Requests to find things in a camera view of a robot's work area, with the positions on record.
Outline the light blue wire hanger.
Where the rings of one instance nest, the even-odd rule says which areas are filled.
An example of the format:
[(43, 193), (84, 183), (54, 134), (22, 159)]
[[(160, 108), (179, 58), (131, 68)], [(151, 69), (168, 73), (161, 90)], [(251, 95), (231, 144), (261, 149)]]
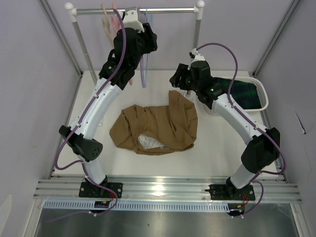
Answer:
[[(152, 23), (153, 23), (153, 16), (152, 16), (152, 14), (150, 14), (150, 13), (148, 12), (147, 17), (148, 17), (148, 21), (147, 21), (147, 22), (150, 23), (150, 24), (152, 24)], [(146, 83), (147, 83), (148, 63), (149, 63), (149, 55), (146, 54), (146, 58), (144, 59), (144, 69), (145, 69)]]

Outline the tan skirt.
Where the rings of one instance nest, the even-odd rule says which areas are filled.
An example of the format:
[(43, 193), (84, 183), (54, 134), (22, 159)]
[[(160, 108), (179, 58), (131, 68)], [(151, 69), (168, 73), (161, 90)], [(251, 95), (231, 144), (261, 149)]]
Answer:
[(169, 91), (168, 101), (164, 106), (123, 109), (109, 133), (115, 146), (149, 156), (192, 148), (198, 130), (194, 103), (176, 90)]

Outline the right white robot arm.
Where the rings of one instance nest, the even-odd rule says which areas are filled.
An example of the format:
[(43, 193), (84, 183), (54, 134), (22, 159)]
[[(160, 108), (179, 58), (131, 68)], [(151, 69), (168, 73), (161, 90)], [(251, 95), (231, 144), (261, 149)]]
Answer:
[(206, 61), (179, 64), (169, 81), (173, 87), (195, 92), (201, 103), (220, 115), (243, 139), (246, 148), (241, 155), (242, 164), (227, 179), (225, 187), (226, 195), (237, 199), (243, 188), (279, 157), (280, 132), (256, 122), (234, 101), (211, 76)]

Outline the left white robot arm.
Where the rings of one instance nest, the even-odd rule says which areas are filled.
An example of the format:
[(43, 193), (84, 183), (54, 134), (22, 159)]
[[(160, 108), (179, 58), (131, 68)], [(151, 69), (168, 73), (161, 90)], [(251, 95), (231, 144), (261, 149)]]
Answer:
[(98, 160), (103, 150), (102, 143), (94, 139), (100, 121), (112, 102), (124, 90), (145, 54), (157, 50), (157, 35), (149, 23), (143, 29), (124, 26), (114, 38), (114, 48), (103, 65), (97, 84), (86, 106), (79, 116), (68, 126), (61, 126), (59, 134), (64, 139), (78, 162), (82, 164), (90, 192), (95, 197), (103, 197), (107, 192), (104, 183), (106, 174)]

